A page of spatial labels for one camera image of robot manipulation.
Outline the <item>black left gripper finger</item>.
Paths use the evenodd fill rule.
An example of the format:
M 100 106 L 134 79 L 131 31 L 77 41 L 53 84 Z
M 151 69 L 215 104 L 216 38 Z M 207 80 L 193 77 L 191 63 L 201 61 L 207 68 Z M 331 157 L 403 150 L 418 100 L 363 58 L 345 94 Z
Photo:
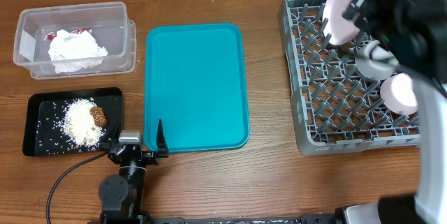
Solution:
M 168 146 L 166 144 L 166 139 L 163 133 L 163 124 L 162 120 L 158 121 L 158 128 L 156 133 L 156 146 L 157 146 L 157 154 L 168 154 Z
M 114 123 L 109 123 L 105 128 L 105 134 L 100 141 L 100 149 L 110 149 L 118 140 L 122 131 L 122 120 L 118 119 Z

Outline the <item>grey bowl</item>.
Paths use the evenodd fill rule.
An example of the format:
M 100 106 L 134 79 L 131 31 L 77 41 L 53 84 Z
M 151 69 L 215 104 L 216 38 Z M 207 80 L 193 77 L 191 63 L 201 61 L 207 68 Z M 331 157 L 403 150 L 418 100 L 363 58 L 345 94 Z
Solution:
M 373 40 L 360 48 L 355 57 L 357 70 L 371 80 L 385 80 L 396 70 L 399 61 L 395 56 Z

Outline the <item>large pink plate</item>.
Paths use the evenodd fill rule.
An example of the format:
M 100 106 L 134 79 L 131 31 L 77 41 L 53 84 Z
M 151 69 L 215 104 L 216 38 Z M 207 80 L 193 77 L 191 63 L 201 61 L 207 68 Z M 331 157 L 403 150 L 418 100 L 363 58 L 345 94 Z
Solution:
M 352 0 L 327 0 L 323 9 L 323 20 L 328 20 L 323 35 L 330 35 L 329 44 L 338 46 L 353 40 L 360 30 L 342 17 Z

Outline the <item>white napkin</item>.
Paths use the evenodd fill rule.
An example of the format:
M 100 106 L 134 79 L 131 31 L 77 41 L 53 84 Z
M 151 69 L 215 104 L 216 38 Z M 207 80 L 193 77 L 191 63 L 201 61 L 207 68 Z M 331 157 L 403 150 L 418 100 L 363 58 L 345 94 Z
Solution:
M 51 41 L 48 54 L 55 73 L 71 73 L 82 68 L 93 68 L 102 63 L 100 60 L 81 61 L 80 59 L 108 56 L 105 47 L 100 47 L 96 39 L 87 31 L 81 34 L 58 30 Z

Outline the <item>red foil wrapper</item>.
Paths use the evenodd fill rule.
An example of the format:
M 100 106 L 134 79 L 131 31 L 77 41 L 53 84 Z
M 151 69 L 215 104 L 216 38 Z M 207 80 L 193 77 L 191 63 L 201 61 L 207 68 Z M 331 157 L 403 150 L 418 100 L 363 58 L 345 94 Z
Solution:
M 76 33 L 76 34 L 81 34 L 82 32 L 87 31 L 89 33 L 91 33 L 91 27 L 85 27 L 85 28 L 81 28 L 81 29 L 76 29 L 73 30 L 71 33 Z M 50 32 L 46 35 L 46 40 L 52 41 L 55 37 L 57 36 L 56 32 Z

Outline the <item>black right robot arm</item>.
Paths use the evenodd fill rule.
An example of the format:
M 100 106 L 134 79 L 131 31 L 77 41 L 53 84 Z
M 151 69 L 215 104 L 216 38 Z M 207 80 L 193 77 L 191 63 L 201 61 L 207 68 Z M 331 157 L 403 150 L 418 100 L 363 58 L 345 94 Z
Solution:
M 350 0 L 342 17 L 390 50 L 413 78 L 424 137 L 414 209 L 425 223 L 445 223 L 446 0 Z

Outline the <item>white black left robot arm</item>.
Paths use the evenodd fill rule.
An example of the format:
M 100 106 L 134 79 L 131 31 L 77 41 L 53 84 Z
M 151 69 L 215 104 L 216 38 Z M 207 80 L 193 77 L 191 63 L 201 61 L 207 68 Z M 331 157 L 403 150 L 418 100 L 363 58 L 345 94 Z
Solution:
M 169 156 L 162 121 L 157 126 L 157 150 L 145 151 L 143 144 L 142 133 L 137 130 L 123 130 L 117 139 L 107 143 L 107 156 L 119 165 L 119 171 L 106 177 L 99 186 L 101 223 L 154 222 L 150 214 L 142 210 L 142 199 L 147 166 L 156 165 L 158 158 Z

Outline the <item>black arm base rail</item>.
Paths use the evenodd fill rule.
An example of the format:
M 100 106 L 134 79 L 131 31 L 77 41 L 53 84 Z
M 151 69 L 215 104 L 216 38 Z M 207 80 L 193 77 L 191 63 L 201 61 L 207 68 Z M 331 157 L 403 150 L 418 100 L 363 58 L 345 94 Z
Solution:
M 211 219 L 184 219 L 184 218 L 153 218 L 139 216 L 137 218 L 101 218 L 99 221 L 89 223 L 103 224 L 342 224 L 342 219 L 332 214 L 311 214 L 290 218 L 211 218 Z

